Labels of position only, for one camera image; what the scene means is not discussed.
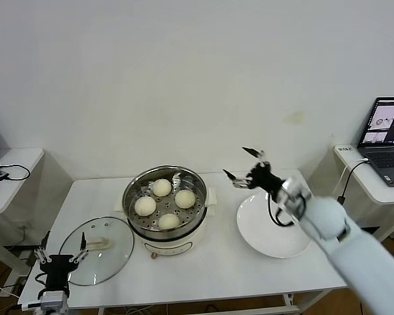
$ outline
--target laptop screen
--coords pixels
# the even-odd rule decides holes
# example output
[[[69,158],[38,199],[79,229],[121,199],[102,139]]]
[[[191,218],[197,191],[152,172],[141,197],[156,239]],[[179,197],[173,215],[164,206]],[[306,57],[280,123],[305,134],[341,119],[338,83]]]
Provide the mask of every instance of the laptop screen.
[[[359,146],[394,146],[394,97],[377,98]]]

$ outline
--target pot handle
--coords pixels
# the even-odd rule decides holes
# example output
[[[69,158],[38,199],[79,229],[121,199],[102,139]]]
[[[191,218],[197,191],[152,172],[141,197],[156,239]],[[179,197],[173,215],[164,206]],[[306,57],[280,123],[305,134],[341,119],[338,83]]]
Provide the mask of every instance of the pot handle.
[[[207,198],[206,198],[206,207],[208,209],[209,217],[215,216],[216,205],[217,205],[216,189],[209,187]]]

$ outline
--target glass lid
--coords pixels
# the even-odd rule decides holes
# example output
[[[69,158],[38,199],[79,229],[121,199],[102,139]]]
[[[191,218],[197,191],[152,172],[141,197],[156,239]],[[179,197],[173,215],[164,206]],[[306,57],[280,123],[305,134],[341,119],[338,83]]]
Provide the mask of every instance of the glass lid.
[[[89,220],[76,228],[64,241],[60,254],[76,255],[85,233],[88,256],[68,276],[77,285],[95,285],[117,274],[127,263],[134,246],[134,236],[126,222],[103,217]]]

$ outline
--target desk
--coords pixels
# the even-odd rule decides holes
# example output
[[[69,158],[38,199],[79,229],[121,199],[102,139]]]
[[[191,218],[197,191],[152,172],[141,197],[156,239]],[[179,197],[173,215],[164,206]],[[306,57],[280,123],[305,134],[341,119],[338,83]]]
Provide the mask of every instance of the desk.
[[[40,148],[0,150],[0,164],[21,164],[32,172],[43,154],[43,150]],[[23,177],[27,173],[24,169],[19,167],[6,169],[6,171],[10,173],[13,178]],[[4,180],[0,182],[0,214],[6,210],[24,183],[25,180]],[[1,245],[0,261],[12,268],[12,273],[10,274],[5,285],[13,284],[13,281],[17,280],[20,276],[26,276],[29,272],[28,265],[20,261]]]
[[[350,144],[336,146],[334,151],[344,165],[363,158],[356,147]],[[356,164],[349,166],[347,171],[354,166]],[[352,176],[376,205],[394,206],[394,187],[389,187],[370,165],[364,164],[362,167],[357,167]],[[394,219],[385,222],[374,236],[382,242],[392,233],[394,233]]]
[[[277,175],[294,176],[305,182],[296,170],[279,171]],[[216,189],[217,209],[214,217],[207,218],[206,233],[195,248],[153,260],[136,241],[129,262],[114,277],[89,287],[70,284],[69,307],[151,305],[264,295],[285,295],[286,300],[287,293],[319,291],[298,306],[287,301],[288,306],[274,310],[274,314],[290,314],[310,307],[328,290],[346,287],[314,243],[291,259],[271,258],[252,249],[238,231],[236,212],[240,203],[257,190],[236,189],[223,173],[201,176],[207,187]],[[123,213],[114,212],[114,204],[131,179],[75,181],[51,229],[47,252],[58,253],[67,235],[89,219],[108,215],[124,219]],[[36,264],[20,304],[37,301],[43,287],[34,277],[40,272]],[[273,313],[270,310],[263,314]]]

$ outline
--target power cord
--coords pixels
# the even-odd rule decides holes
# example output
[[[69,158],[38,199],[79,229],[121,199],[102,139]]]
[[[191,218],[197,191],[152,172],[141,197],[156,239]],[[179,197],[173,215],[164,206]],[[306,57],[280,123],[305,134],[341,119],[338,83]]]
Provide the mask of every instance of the power cord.
[[[25,180],[25,179],[27,179],[29,176],[31,176],[30,170],[27,169],[26,167],[24,167],[24,166],[21,165],[21,164],[0,165],[0,169],[5,169],[5,168],[7,168],[7,167],[21,167],[21,168],[23,168],[25,171],[27,171],[28,174],[27,174],[25,177],[23,177],[23,178],[10,178],[10,177],[9,177],[9,174],[3,173],[3,174],[0,174],[0,182],[1,182],[2,180],[13,180],[13,181]]]
[[[18,295],[13,294],[13,293],[10,293],[10,292],[4,290],[2,287],[0,287],[0,290],[3,291],[3,292],[5,292],[6,294],[12,295],[13,297],[17,297],[18,299],[20,298]]]
[[[366,158],[364,158],[364,159],[356,159],[355,161],[352,161],[352,162],[348,163],[348,164],[344,167],[343,171],[341,172],[339,181],[337,182],[336,187],[334,187],[333,196],[336,194],[337,189],[339,188],[340,182],[341,182],[341,180],[343,179],[343,176],[344,176],[344,173],[346,172],[346,169],[348,169],[349,166],[352,165],[353,163],[362,162],[362,161],[368,161],[368,158],[366,157]]]
[[[305,198],[304,198],[302,195],[299,195],[299,196],[300,196],[300,198],[302,199],[303,209],[302,209],[301,213],[297,216],[297,219],[298,219],[298,220],[300,220],[300,219],[304,216],[305,211],[307,210],[307,202],[306,202]],[[293,221],[290,221],[290,222],[284,224],[284,223],[282,223],[282,222],[279,220],[278,216],[283,212],[283,209],[281,209],[281,208],[278,208],[278,210],[277,210],[277,212],[276,212],[276,214],[275,214],[275,218],[273,217],[273,214],[271,213],[271,196],[270,196],[270,194],[269,194],[269,197],[268,197],[267,206],[268,206],[268,208],[269,208],[270,219],[271,219],[271,220],[273,221],[273,223],[275,223],[277,226],[280,226],[280,227],[282,227],[282,228],[285,228],[285,227],[287,227],[287,226],[293,226],[293,225],[294,225],[294,222],[293,222]]]
[[[22,309],[21,304],[13,305],[12,307],[10,307],[6,310],[5,315],[9,315],[10,311],[12,311],[12,310],[21,310],[21,309]]]
[[[146,306],[146,307],[143,307],[143,308],[132,308],[132,309],[128,310],[125,313],[125,315],[132,315],[134,313],[140,313],[141,315],[143,315],[143,313],[142,313],[143,310],[147,310],[148,308],[151,308],[153,306],[154,305],[149,305],[149,306]]]
[[[11,248],[8,249],[8,251],[11,251],[12,249],[14,249],[17,245],[20,245],[21,243],[24,242],[24,240],[26,239],[26,226],[23,226],[22,230],[24,231],[24,235],[22,237],[22,239],[20,241],[18,241],[16,244],[14,244]]]
[[[42,284],[42,285],[46,286],[46,285],[45,285],[45,282],[42,281],[42,280],[40,280],[40,277],[45,276],[46,274],[47,274],[47,273],[45,273],[45,272],[42,272],[42,273],[40,273],[40,274],[37,274],[37,275],[35,276],[35,281],[38,282],[39,284]]]
[[[10,308],[10,307],[13,307],[13,306],[15,306],[15,305],[17,305],[17,303],[12,303],[12,304],[10,304],[10,305],[7,305],[6,307],[3,307],[3,308],[0,310],[0,312],[4,311],[4,310],[6,310],[6,309],[8,309],[8,308]]]
[[[284,224],[284,223],[282,223],[282,222],[279,220],[278,216],[279,216],[279,215],[281,214],[281,212],[282,212],[281,208],[278,208],[278,211],[276,212],[275,218],[273,218],[273,214],[271,213],[271,195],[270,195],[270,194],[269,194],[267,203],[268,203],[268,208],[269,208],[270,219],[273,221],[273,223],[275,223],[277,226],[280,226],[280,227],[282,227],[282,228],[285,228],[285,227],[287,227],[287,226],[292,226],[292,225],[294,225],[294,223],[293,223],[292,221],[290,221],[290,222]]]
[[[347,185],[349,185],[349,180],[350,180],[350,177],[352,176],[353,171],[354,171],[359,165],[362,165],[362,164],[365,164],[365,163],[369,163],[369,160],[362,161],[362,162],[356,164],[356,166],[355,166],[354,168],[352,168],[352,170],[350,170],[349,176],[347,177],[347,180],[346,180],[346,185],[344,186],[344,189],[343,189],[343,193],[337,198],[337,201],[338,201],[341,205],[343,205],[343,204],[344,204],[344,201],[346,200],[344,194],[346,193]]]

